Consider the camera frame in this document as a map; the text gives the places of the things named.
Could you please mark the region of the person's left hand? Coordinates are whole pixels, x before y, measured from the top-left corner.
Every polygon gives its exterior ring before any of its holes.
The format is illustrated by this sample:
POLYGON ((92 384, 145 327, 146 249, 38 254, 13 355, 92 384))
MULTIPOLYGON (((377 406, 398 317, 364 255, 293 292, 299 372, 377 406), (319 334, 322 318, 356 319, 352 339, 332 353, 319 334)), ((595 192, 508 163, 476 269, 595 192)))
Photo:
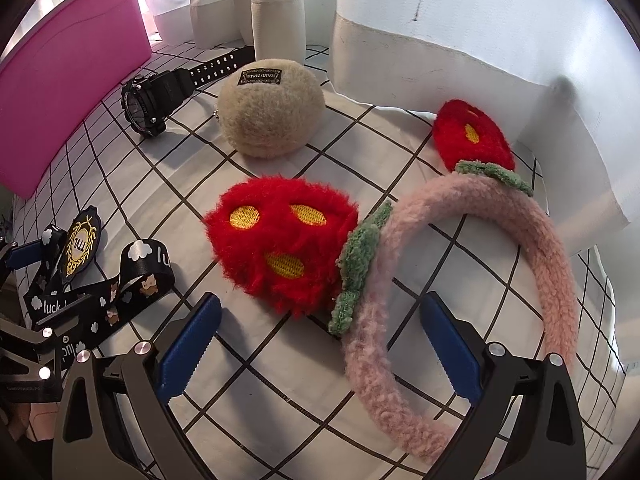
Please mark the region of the person's left hand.
POLYGON ((34 442, 52 440, 56 416, 58 416, 56 402, 10 404, 6 426, 14 441, 20 440, 21 437, 34 442))

